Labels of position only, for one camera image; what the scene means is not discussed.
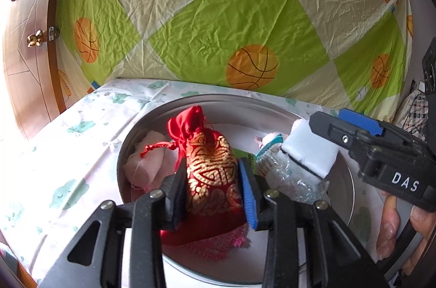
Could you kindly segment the red gold drawstring pouch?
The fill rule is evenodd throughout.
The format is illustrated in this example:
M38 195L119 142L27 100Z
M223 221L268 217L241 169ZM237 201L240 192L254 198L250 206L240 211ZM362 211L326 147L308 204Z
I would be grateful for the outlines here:
M238 185L237 159L227 139L207 126L202 107L185 109L167 122L166 129L171 141L147 145L141 157L157 148L177 149L176 164L186 161L186 186L190 182L197 186Z

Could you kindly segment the pink-edged white knitted cloth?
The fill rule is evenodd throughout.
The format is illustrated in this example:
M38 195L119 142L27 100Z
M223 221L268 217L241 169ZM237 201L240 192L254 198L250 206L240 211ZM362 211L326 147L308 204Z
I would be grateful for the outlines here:
M233 247L246 242L247 224L243 199L236 183L197 186L190 182L181 192L173 230L160 231L161 243L185 247L193 253L221 260Z

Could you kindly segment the cotton swab pack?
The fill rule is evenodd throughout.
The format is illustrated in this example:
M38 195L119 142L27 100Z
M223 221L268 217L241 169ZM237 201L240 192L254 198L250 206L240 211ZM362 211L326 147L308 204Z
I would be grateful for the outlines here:
M284 141L281 133L268 133L264 137L256 138L260 148L255 156L255 173L261 177L266 177L270 170L277 168L280 164L278 152Z

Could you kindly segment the brass door knob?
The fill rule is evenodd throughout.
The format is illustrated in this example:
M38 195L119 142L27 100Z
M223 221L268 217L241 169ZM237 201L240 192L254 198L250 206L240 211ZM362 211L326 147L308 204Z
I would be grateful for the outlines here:
M60 36L60 29L56 26L50 26L46 31L38 29L34 34L27 37L27 46L29 48L40 46L43 42L51 42Z

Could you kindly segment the brown wooden door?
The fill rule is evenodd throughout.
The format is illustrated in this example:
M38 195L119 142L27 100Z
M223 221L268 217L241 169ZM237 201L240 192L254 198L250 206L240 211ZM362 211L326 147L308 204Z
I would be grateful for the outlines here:
M66 110L60 84L57 0L4 0L4 75L19 130L36 136Z

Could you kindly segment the clear plastic bag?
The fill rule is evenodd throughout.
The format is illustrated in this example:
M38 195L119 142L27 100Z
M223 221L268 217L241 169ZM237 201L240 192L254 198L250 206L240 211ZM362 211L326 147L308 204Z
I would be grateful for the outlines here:
M317 177L282 151L266 155L262 166L268 186L291 200L305 204L318 200L330 203L327 194L330 181Z

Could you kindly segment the plaid checked storage bag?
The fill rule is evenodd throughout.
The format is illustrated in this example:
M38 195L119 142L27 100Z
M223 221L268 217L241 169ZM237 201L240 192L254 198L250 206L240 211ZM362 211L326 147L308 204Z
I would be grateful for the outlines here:
M402 102L393 124L414 137L425 141L429 118L429 102L420 90L414 90Z

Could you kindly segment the round black metal tin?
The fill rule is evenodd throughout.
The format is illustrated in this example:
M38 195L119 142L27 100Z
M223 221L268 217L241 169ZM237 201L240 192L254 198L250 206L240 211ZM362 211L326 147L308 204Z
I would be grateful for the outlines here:
M118 158L120 193L135 213L154 216L146 238L162 268L216 286L263 287L281 264L292 285L304 281L309 235L296 210L326 200L349 222L352 175L340 154L324 180L285 159L293 182L268 200L255 138L289 135L307 118L248 97L209 94L168 102L133 126Z

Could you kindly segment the cloud-print white tablecloth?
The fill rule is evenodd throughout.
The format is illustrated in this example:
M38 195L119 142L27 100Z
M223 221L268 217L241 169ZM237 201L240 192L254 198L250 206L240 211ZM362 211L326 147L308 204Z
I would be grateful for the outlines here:
M294 99L225 87L150 79L116 79L72 105L45 126L35 138L12 148L1 147L1 232L32 278L40 283L68 242L104 200L121 204L117 185L117 159L130 129L155 107L180 98L230 94L263 100L303 118L316 111L337 115L336 110ZM248 120L244 112L243 121ZM289 133L284 127L244 127L232 130L228 121L207 120L232 147L255 154L257 135ZM341 149L355 184L350 228L371 257L377 260L383 197L357 177L358 166ZM265 232L247 233L241 247L231 248L224 259L201 257L194 249L164 247L171 258L194 271L231 283L259 282L263 276Z

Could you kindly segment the green cream sports-print sheet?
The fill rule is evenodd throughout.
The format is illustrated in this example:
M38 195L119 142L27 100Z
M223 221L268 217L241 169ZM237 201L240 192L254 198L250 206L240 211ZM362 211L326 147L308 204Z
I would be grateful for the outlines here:
M412 54L409 0L58 0L56 24L67 105L145 78L391 121Z

